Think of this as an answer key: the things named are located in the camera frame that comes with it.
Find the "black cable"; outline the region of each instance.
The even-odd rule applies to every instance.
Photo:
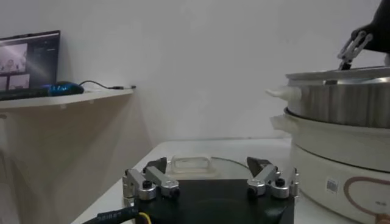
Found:
[[[124,208],[117,211],[99,213],[95,218],[83,224],[120,224],[138,216],[138,210],[134,207]]]
[[[124,89],[123,86],[111,86],[111,87],[107,87],[107,86],[105,86],[105,85],[103,85],[103,84],[100,84],[100,83],[95,82],[95,81],[92,81],[92,80],[84,81],[84,82],[80,83],[79,85],[81,86],[81,85],[83,85],[84,83],[88,83],[88,82],[97,84],[97,85],[99,85],[99,86],[101,86],[101,87],[103,87],[103,88],[105,88],[105,89]]]

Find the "laptop screen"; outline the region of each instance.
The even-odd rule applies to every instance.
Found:
[[[0,91],[56,82],[60,31],[0,38]]]

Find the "blue computer mouse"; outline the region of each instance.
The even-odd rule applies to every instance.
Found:
[[[84,93],[84,88],[76,83],[61,81],[50,86],[49,96],[66,96]]]

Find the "label sticker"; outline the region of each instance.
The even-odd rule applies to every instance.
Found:
[[[337,194],[337,191],[339,190],[339,182],[333,178],[328,177],[325,190],[329,193]]]

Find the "pot handle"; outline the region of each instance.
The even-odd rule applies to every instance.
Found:
[[[278,97],[285,101],[299,101],[302,91],[298,87],[281,86],[277,89],[267,89],[266,93],[272,97]]]
[[[269,120],[275,130],[282,130],[290,134],[297,134],[299,131],[297,122],[285,115],[271,117]]]

